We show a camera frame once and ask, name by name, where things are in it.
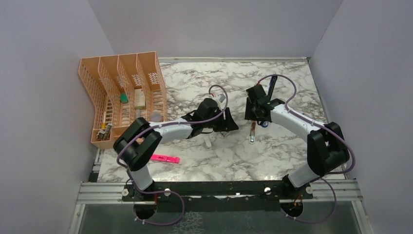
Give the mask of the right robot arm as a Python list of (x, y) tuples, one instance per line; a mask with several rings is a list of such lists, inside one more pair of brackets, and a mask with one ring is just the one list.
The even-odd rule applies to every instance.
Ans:
[(306, 118), (289, 108), (284, 101), (277, 98), (271, 100), (260, 84), (248, 88), (246, 93), (246, 120), (280, 125), (307, 144), (306, 162), (282, 179), (281, 192), (286, 198), (294, 198), (302, 186), (325, 176), (350, 159), (338, 124), (324, 124)]

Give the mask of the white eraser block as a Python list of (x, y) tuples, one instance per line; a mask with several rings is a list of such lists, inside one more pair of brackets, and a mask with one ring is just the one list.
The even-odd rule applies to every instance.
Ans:
[(205, 137), (205, 147), (207, 149), (212, 149), (212, 142), (209, 136)]

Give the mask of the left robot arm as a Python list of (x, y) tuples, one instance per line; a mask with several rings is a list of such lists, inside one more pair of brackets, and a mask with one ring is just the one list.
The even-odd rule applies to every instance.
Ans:
[(148, 122), (137, 118), (114, 142), (113, 149), (122, 160), (135, 183), (134, 193), (141, 200), (151, 198), (153, 179), (147, 164), (159, 144), (178, 139), (190, 139), (203, 133), (231, 132), (239, 129), (229, 107), (220, 107), (212, 98), (205, 98), (198, 108), (181, 118), (166, 122)]

